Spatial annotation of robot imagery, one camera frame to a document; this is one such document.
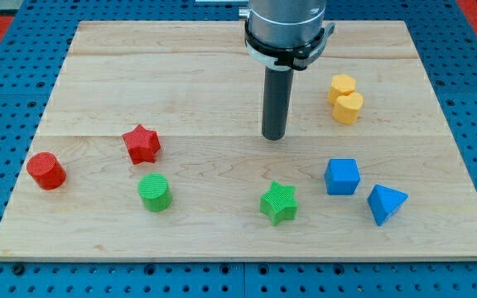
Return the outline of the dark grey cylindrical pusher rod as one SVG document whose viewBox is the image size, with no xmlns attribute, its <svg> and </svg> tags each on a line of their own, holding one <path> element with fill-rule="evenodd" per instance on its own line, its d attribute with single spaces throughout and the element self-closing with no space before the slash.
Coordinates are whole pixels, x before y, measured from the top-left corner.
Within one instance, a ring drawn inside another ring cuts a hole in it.
<svg viewBox="0 0 477 298">
<path fill-rule="evenodd" d="M 282 139 L 292 92 L 293 70 L 265 69 L 262 135 L 271 141 Z"/>
</svg>

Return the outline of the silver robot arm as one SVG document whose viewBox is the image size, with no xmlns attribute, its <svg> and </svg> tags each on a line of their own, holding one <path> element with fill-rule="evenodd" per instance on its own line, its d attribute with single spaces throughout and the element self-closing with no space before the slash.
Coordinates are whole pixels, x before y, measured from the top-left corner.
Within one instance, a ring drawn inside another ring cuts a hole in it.
<svg viewBox="0 0 477 298">
<path fill-rule="evenodd" d="M 324 23 L 324 0 L 195 0 L 198 6 L 241 5 L 244 42 L 248 54 L 262 64 L 263 108 L 261 133 L 276 141 L 285 136 L 293 74 L 318 60 L 335 32 Z"/>
</svg>

